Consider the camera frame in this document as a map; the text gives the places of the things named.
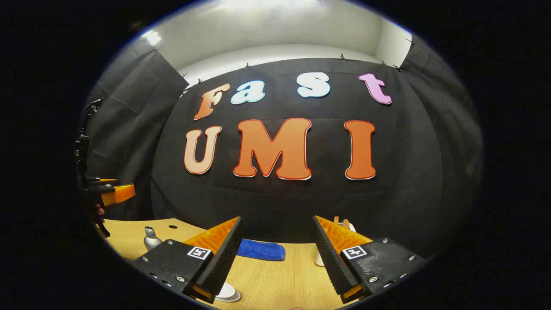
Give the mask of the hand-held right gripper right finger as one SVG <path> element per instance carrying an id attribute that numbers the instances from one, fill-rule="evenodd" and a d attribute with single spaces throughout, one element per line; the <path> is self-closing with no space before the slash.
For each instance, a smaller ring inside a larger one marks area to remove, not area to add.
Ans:
<path id="1" fill-rule="evenodd" d="M 368 238 L 320 216 L 313 222 L 319 255 L 344 304 L 391 290 L 427 264 L 392 238 Z"/>

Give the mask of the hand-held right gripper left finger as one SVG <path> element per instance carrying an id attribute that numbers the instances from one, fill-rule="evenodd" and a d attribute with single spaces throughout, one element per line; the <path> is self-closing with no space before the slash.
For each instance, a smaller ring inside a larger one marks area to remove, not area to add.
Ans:
<path id="1" fill-rule="evenodd" d="M 238 253 L 242 217 L 227 220 L 179 242 L 168 239 L 130 265 L 175 294 L 212 304 L 222 290 Z"/>

